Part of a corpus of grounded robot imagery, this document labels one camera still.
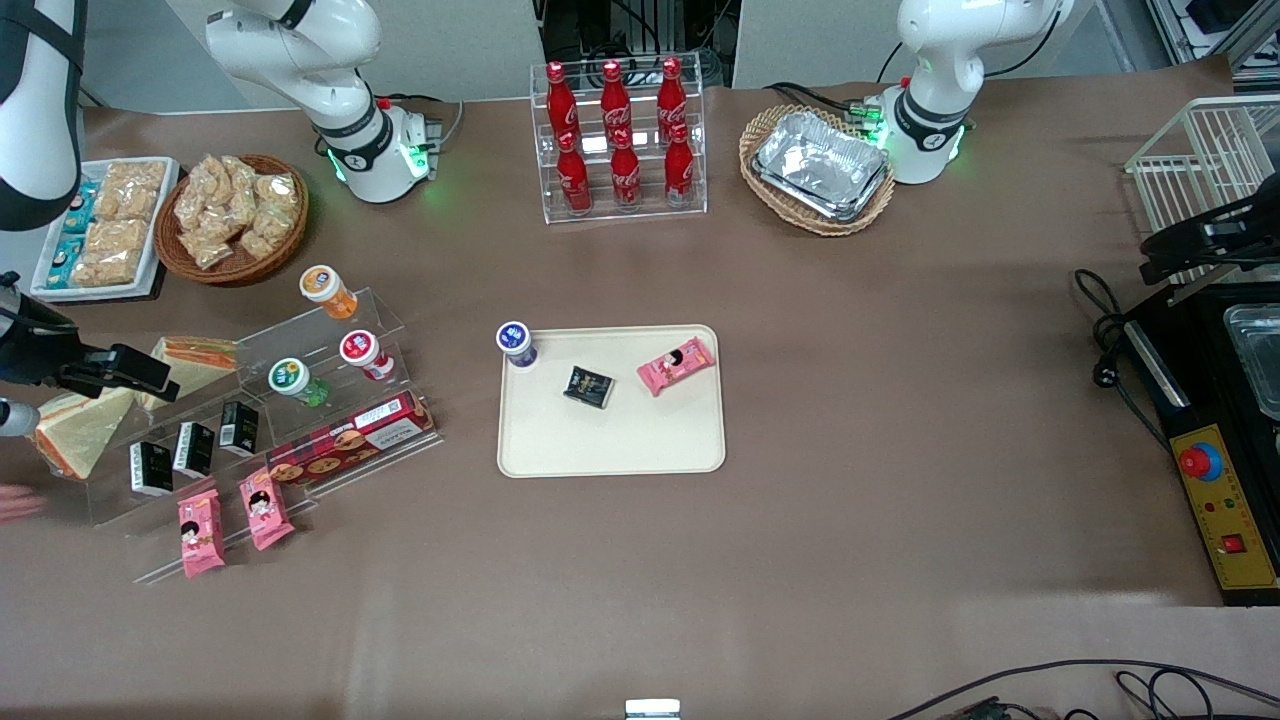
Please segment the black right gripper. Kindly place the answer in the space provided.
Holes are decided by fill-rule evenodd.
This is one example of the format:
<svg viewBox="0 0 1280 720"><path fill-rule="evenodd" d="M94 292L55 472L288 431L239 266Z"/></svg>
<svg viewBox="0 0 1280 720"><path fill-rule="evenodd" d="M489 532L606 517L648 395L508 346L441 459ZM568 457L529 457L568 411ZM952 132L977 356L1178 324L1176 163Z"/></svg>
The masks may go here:
<svg viewBox="0 0 1280 720"><path fill-rule="evenodd" d="M128 345L97 347L79 328L17 286L1 288L1 379L73 393L131 389L148 402L178 400L180 384L166 363Z"/></svg>

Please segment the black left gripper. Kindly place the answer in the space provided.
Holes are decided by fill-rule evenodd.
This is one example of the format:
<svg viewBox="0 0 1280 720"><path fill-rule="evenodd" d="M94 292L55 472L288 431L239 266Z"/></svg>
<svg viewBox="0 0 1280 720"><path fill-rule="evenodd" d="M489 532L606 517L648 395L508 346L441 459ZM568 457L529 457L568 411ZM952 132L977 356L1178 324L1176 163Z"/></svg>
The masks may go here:
<svg viewBox="0 0 1280 720"><path fill-rule="evenodd" d="M1254 269L1277 261L1279 199L1276 190L1260 190L1166 227L1148 238L1148 255L1139 266L1147 286L1202 277L1219 265Z"/></svg>

